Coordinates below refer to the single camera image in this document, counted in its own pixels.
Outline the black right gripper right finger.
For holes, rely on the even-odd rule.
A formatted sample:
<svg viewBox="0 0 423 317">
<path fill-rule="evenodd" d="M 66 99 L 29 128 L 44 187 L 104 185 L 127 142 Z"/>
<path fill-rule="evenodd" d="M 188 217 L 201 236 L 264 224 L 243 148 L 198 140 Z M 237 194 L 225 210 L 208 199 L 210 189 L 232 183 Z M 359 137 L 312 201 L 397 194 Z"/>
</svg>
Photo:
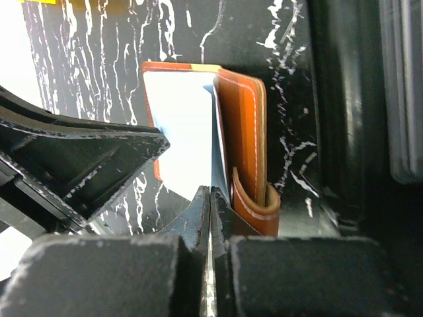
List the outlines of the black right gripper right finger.
<svg viewBox="0 0 423 317">
<path fill-rule="evenodd" d="M 229 239 L 260 233 L 231 208 L 217 187 L 210 192 L 210 225 L 217 315 L 236 316 Z"/>
</svg>

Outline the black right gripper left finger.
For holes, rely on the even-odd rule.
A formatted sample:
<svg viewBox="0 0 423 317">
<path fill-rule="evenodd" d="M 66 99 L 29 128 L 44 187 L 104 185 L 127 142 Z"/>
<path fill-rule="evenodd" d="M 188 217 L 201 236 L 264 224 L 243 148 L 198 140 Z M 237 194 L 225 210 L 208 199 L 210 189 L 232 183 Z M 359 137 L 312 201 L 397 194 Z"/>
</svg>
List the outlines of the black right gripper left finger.
<svg viewBox="0 0 423 317">
<path fill-rule="evenodd" d="M 180 237 L 171 316 L 200 316 L 208 254 L 210 188 L 200 186 L 189 206 L 161 234 Z"/>
</svg>

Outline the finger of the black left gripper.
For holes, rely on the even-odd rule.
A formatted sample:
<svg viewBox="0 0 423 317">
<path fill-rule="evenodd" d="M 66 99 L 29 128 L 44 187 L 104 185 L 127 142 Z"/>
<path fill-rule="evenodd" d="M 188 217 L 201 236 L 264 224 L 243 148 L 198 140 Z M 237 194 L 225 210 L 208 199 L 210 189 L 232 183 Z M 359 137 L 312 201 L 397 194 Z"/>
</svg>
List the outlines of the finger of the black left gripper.
<svg viewBox="0 0 423 317">
<path fill-rule="evenodd" d="M 45 228 L 83 228 L 169 148 L 155 127 L 55 115 L 1 91 L 1 197 Z"/>
</svg>

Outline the brown leather card holder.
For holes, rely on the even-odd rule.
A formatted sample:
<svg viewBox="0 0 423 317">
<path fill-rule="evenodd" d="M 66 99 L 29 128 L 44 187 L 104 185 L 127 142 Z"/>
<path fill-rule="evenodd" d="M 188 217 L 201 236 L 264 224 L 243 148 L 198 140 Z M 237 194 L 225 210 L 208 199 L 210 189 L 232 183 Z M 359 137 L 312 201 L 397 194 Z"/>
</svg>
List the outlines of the brown leather card holder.
<svg viewBox="0 0 423 317">
<path fill-rule="evenodd" d="M 200 186 L 217 187 L 249 225 L 276 236 L 264 83 L 208 64 L 146 61 L 142 73 L 149 125 L 170 144 L 154 163 L 156 178 L 187 200 Z"/>
</svg>

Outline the black plastic card box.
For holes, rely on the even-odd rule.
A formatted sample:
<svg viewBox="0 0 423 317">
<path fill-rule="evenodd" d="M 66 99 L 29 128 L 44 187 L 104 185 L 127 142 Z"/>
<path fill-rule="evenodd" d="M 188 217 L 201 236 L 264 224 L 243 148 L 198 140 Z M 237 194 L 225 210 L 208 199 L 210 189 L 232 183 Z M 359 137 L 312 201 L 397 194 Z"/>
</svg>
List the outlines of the black plastic card box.
<svg viewBox="0 0 423 317">
<path fill-rule="evenodd" d="M 323 208 L 342 235 L 422 228 L 422 183 L 391 175 L 380 1 L 310 1 Z"/>
</svg>

